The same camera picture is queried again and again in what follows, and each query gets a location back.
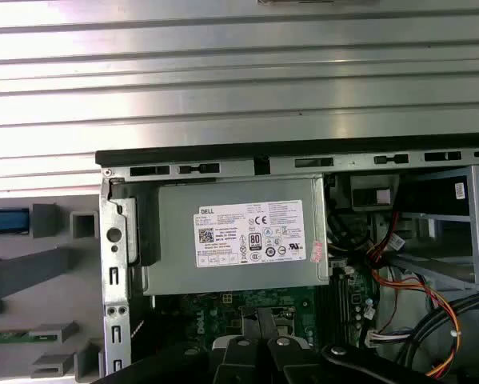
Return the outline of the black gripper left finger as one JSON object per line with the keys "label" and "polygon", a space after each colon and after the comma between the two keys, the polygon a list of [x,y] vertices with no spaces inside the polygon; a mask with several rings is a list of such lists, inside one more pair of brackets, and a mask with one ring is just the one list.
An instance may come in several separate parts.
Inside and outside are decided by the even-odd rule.
{"label": "black gripper left finger", "polygon": [[100,383],[259,383],[269,368],[261,307],[242,312],[242,334],[217,338],[211,350],[184,342],[100,378]]}

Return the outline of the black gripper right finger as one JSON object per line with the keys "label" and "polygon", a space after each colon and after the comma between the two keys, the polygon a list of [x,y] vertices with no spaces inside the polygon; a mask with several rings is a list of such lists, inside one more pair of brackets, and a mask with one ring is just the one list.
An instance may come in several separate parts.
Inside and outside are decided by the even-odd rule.
{"label": "black gripper right finger", "polygon": [[436,380],[354,346],[328,345],[316,352],[280,334],[270,308],[261,308],[261,336],[280,383],[435,383]]}

